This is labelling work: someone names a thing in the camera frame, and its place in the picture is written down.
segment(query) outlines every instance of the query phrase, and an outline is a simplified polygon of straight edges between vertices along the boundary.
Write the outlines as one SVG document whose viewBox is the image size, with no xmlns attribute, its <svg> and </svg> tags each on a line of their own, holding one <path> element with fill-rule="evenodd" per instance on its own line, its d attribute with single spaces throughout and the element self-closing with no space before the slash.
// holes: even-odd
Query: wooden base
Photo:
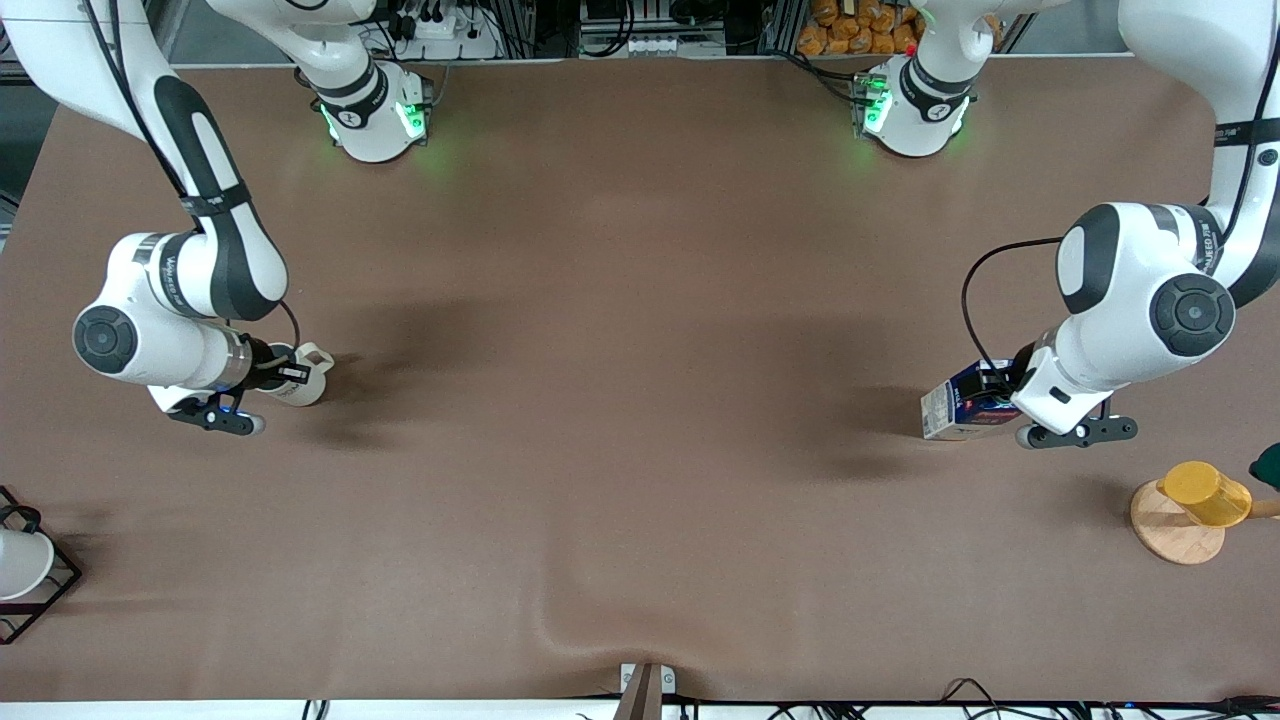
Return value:
<svg viewBox="0 0 1280 720">
<path fill-rule="evenodd" d="M 1129 523 L 1142 544 L 1179 565 L 1208 562 L 1222 550 L 1226 530 L 1197 525 L 1187 511 L 1156 489 L 1152 480 L 1133 493 Z"/>
</svg>

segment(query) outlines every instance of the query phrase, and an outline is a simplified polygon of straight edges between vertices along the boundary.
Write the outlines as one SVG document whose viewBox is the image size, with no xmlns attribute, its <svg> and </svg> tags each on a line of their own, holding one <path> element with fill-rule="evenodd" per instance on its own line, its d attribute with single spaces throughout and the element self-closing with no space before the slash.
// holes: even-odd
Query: table surface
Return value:
<svg viewBox="0 0 1280 720">
<path fill-rule="evenodd" d="M 315 407 L 250 398 L 248 439 L 83 368 L 111 243 L 187 223 L 141 143 L 60 111 L 0 263 L 0 452 L 86 577 L 0 652 L 0 700 L 550 697 L 635 660 L 716 698 L 1275 692 L 1277 528 L 1187 569 L 1125 525 L 1171 465 L 1243 477 L 1280 439 L 1275 293 L 1117 396 L 1133 442 L 916 437 L 974 357 L 982 251 L 1204 193 L 1185 87 L 995 61 L 906 160 L 783 63 L 460 68 L 429 147 L 360 165 L 288 70 L 186 74 L 340 365 Z M 1052 272 L 983 270 L 996 352 L 1065 316 Z"/>
</svg>

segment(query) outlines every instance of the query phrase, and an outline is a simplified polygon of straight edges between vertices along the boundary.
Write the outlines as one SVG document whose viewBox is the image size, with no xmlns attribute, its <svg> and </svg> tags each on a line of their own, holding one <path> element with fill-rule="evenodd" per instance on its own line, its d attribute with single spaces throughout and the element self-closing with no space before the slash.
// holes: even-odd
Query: velcro strap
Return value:
<svg viewBox="0 0 1280 720">
<path fill-rule="evenodd" d="M 1280 140 L 1280 118 L 1226 123 L 1213 128 L 1213 147 L 1229 145 L 1263 145 Z"/>
<path fill-rule="evenodd" d="M 178 200 L 182 202 L 182 208 L 187 210 L 187 214 L 192 218 L 209 218 L 212 215 L 230 213 L 232 208 L 248 202 L 251 197 L 248 195 L 248 188 L 241 182 L 228 187 L 212 197 L 187 196 L 179 197 Z"/>
</svg>

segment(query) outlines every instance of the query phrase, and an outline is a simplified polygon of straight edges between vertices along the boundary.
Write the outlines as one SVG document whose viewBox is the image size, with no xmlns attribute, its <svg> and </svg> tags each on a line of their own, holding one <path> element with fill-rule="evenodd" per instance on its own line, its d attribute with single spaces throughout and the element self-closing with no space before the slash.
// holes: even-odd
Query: black mug handle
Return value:
<svg viewBox="0 0 1280 720">
<path fill-rule="evenodd" d="M 6 505 L 0 507 L 0 525 L 4 525 L 4 521 L 9 519 L 9 515 L 13 515 L 14 512 L 27 521 L 27 524 L 22 527 L 20 532 L 35 533 L 40 529 L 40 510 L 26 505 Z"/>
</svg>

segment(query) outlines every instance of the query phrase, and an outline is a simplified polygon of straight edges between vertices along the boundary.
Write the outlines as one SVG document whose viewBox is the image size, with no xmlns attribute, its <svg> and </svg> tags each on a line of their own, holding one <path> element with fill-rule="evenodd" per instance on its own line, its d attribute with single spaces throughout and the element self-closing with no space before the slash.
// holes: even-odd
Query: brown tabletop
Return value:
<svg viewBox="0 0 1280 720">
<path fill-rule="evenodd" d="M 1280 528 L 1187 569 L 1124 510 L 1190 459 L 1262 492 L 1280 295 L 1116 396 L 1134 442 L 915 437 L 974 359 L 982 251 L 1203 196 L 1212 118 L 1176 82 L 993 61 L 905 160 L 783 63 L 461 68 L 429 147 L 360 165 L 288 70 L 184 74 L 342 364 L 323 405 L 251 397 L 248 439 L 82 366 L 111 245 L 188 225 L 141 143 L 60 111 L 0 261 L 0 452 L 86 577 L 0 651 L 0 700 L 567 696 L 635 660 L 716 698 L 1275 692 Z M 979 277 L 993 351 L 1065 316 L 1052 272 Z"/>
</svg>

